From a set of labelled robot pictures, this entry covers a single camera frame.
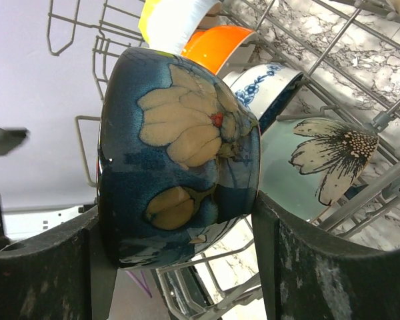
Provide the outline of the grey bowl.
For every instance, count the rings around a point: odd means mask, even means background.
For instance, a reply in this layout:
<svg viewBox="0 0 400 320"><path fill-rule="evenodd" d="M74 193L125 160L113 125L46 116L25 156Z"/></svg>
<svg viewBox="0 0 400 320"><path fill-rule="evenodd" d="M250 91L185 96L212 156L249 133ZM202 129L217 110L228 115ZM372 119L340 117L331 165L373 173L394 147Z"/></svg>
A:
<svg viewBox="0 0 400 320"><path fill-rule="evenodd" d="M218 1L159 1L147 22L149 47L176 55L181 54L202 20L212 9L218 7Z"/></svg>

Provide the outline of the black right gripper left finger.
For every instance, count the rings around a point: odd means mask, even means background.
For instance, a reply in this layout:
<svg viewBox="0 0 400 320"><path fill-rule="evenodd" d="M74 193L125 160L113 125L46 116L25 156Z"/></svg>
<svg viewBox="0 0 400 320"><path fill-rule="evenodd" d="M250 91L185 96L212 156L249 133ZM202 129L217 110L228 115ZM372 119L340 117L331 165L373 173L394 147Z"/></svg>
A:
<svg viewBox="0 0 400 320"><path fill-rule="evenodd" d="M0 319L108 319L116 276L92 207L0 250Z"/></svg>

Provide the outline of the dark brown bowl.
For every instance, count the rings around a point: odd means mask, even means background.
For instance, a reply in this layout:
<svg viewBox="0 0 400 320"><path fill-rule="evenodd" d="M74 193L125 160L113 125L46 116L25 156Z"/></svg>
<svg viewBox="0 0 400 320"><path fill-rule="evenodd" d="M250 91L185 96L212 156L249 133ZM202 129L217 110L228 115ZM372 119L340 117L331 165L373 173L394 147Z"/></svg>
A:
<svg viewBox="0 0 400 320"><path fill-rule="evenodd" d="M259 123L216 75L185 57L130 47L107 86L97 148L105 252L122 269L182 263L250 214Z"/></svg>

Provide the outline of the white round bowl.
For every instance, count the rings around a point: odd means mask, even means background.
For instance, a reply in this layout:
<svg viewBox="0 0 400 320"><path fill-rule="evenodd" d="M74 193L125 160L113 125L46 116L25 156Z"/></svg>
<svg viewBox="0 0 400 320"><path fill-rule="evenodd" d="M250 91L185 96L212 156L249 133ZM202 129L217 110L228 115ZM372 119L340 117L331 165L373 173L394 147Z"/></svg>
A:
<svg viewBox="0 0 400 320"><path fill-rule="evenodd" d="M258 34L254 30L236 25L220 25L196 32L181 55L224 78L231 71L243 69L257 40Z"/></svg>

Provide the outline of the celadon green bowl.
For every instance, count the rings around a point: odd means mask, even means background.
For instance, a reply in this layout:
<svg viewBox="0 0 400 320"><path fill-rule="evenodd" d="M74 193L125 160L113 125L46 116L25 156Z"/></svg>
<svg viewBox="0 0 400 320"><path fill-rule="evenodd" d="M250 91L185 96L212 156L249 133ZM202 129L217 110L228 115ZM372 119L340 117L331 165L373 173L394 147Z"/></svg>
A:
<svg viewBox="0 0 400 320"><path fill-rule="evenodd" d="M260 190L311 222L354 184L374 156L379 137L362 127L313 117L276 121L261 142Z"/></svg>

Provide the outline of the blue floral bowl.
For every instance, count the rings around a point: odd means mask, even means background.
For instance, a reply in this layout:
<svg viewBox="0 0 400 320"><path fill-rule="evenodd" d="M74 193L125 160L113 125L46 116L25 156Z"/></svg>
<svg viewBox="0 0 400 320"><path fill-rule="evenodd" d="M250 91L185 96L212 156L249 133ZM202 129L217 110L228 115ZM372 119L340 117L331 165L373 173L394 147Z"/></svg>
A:
<svg viewBox="0 0 400 320"><path fill-rule="evenodd" d="M223 81L236 98L256 116L265 132L300 90L304 72L280 63L260 64L243 72L232 71Z"/></svg>

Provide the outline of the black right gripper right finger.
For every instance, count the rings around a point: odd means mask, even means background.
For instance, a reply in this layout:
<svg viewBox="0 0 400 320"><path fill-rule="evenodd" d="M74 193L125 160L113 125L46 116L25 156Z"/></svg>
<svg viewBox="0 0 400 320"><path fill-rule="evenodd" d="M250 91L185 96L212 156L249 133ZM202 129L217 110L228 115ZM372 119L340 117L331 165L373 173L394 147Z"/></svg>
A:
<svg viewBox="0 0 400 320"><path fill-rule="evenodd" d="M400 249L346 241L264 193L251 220L268 319L400 319Z"/></svg>

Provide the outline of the yellow-green bowl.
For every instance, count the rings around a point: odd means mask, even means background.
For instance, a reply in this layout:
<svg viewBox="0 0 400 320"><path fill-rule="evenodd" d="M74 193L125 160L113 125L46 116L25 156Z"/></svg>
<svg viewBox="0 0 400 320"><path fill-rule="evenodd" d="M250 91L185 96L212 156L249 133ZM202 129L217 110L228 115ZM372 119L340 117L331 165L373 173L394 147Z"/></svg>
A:
<svg viewBox="0 0 400 320"><path fill-rule="evenodd" d="M149 35L148 35L148 30L147 30L147 27L149 24L149 19L155 10L155 7L157 6L157 4L159 2L160 2L160 0L145 0L145 4L143 6L143 10L140 15L138 28L139 28L141 35L146 43L149 43Z"/></svg>

